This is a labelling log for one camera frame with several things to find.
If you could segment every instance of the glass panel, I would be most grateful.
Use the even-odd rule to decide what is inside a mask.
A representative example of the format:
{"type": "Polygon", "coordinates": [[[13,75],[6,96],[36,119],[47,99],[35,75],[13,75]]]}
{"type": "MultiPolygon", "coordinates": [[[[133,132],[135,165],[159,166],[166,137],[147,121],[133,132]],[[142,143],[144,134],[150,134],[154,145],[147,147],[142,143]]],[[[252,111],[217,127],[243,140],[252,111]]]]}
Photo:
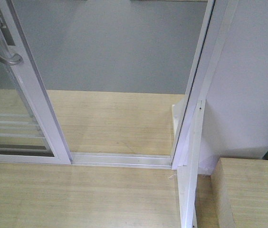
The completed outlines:
{"type": "Polygon", "coordinates": [[[206,2],[13,3],[71,152],[170,155],[206,2]]]}
{"type": "Polygon", "coordinates": [[[0,154],[53,156],[9,66],[0,63],[0,154]]]}

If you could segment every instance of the wooden block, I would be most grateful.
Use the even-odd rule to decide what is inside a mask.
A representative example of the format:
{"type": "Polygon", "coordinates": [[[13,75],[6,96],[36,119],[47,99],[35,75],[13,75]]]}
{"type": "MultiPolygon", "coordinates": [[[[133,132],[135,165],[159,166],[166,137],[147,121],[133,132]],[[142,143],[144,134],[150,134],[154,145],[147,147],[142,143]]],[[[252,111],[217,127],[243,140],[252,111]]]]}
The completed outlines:
{"type": "Polygon", "coordinates": [[[220,228],[268,228],[268,161],[220,158],[211,181],[220,228]]]}

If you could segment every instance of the light wood laminate floor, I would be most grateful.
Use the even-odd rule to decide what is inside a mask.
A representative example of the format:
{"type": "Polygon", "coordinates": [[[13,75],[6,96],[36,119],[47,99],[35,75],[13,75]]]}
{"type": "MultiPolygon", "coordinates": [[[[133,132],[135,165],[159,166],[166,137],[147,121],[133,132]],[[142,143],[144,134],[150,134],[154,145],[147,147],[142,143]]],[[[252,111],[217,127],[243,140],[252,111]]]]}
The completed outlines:
{"type": "Polygon", "coordinates": [[[49,90],[72,152],[170,155],[184,95],[49,90]]]}
{"type": "Polygon", "coordinates": [[[171,170],[0,163],[0,228],[179,228],[171,170]]]}

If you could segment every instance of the white trim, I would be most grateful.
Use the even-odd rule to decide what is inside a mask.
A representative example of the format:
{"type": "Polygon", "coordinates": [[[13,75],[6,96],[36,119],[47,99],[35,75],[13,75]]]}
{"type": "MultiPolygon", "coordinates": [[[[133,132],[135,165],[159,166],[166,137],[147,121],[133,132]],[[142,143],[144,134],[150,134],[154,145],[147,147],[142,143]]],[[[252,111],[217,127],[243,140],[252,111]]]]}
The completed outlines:
{"type": "Polygon", "coordinates": [[[171,169],[169,155],[73,152],[72,157],[72,165],[171,169]]]}
{"type": "Polygon", "coordinates": [[[204,110],[205,101],[199,101],[190,130],[188,165],[177,167],[181,228],[191,228],[193,224],[204,110]]]}
{"type": "MultiPolygon", "coordinates": [[[[181,129],[179,130],[180,131],[179,137],[178,137],[179,140],[178,141],[174,140],[174,143],[173,143],[172,151],[175,153],[174,153],[174,156],[172,156],[172,158],[173,158],[172,169],[176,169],[177,166],[182,165],[181,164],[181,157],[182,157],[182,153],[184,153],[184,151],[183,151],[184,142],[185,142],[186,135],[189,132],[189,127],[190,127],[190,124],[192,121],[192,117],[193,117],[193,113],[194,113],[194,109],[195,109],[197,100],[205,100],[206,99],[206,95],[207,95],[209,87],[211,85],[211,81],[212,81],[215,69],[217,67],[218,60],[220,59],[221,51],[224,47],[225,40],[227,38],[227,34],[228,34],[229,29],[230,29],[230,25],[232,23],[233,16],[234,16],[234,13],[235,13],[236,8],[237,8],[238,1],[239,0],[229,0],[227,3],[226,10],[224,12],[224,17],[223,17],[222,21],[215,21],[215,23],[220,23],[220,30],[219,30],[217,37],[216,37],[214,49],[213,49],[211,57],[210,57],[210,63],[207,67],[206,74],[202,74],[202,75],[196,74],[195,75],[198,80],[195,79],[195,82],[192,85],[192,91],[193,91],[192,94],[188,94],[189,99],[188,99],[187,107],[184,108],[185,115],[183,118],[182,125],[180,127],[181,129]]],[[[210,10],[209,8],[210,8],[210,1],[208,2],[208,5],[207,5],[208,10],[210,10]]]]}
{"type": "MultiPolygon", "coordinates": [[[[190,76],[189,76],[189,80],[188,80],[188,84],[187,84],[187,88],[186,88],[186,95],[188,96],[188,99],[186,102],[183,103],[183,107],[182,107],[182,111],[181,111],[181,119],[179,121],[179,124],[177,126],[177,130],[176,130],[176,134],[175,134],[175,138],[174,138],[174,142],[172,145],[172,151],[171,151],[171,157],[173,160],[173,164],[172,164],[172,168],[176,169],[176,167],[178,166],[179,160],[181,158],[181,148],[183,148],[183,143],[181,143],[182,141],[184,141],[184,136],[187,134],[188,130],[189,130],[189,126],[186,126],[186,132],[182,132],[183,131],[183,123],[184,123],[184,116],[185,116],[185,112],[186,112],[186,107],[188,107],[189,105],[189,101],[192,99],[190,98],[190,93],[191,93],[191,87],[193,85],[193,81],[194,81],[194,77],[196,75],[196,71],[197,71],[197,67],[201,58],[201,53],[202,53],[202,48],[206,39],[206,35],[207,35],[207,31],[208,31],[208,26],[210,23],[210,19],[211,19],[211,15],[212,15],[212,9],[214,7],[214,0],[209,0],[207,3],[207,7],[205,10],[205,15],[204,15],[204,19],[201,25],[201,32],[200,32],[200,36],[199,36],[199,40],[197,42],[197,46],[196,46],[196,50],[195,50],[195,54],[194,54],[194,58],[193,58],[193,63],[191,66],[191,71],[190,71],[190,76]]],[[[188,110],[187,110],[187,116],[190,115],[190,118],[187,117],[187,122],[190,123],[192,116],[193,116],[193,111],[195,109],[195,106],[191,107],[192,109],[192,113],[187,114],[188,110]]]]}
{"type": "Polygon", "coordinates": [[[38,163],[38,164],[64,164],[62,160],[55,157],[45,156],[20,156],[20,155],[3,155],[0,154],[0,162],[8,163],[38,163]]]}

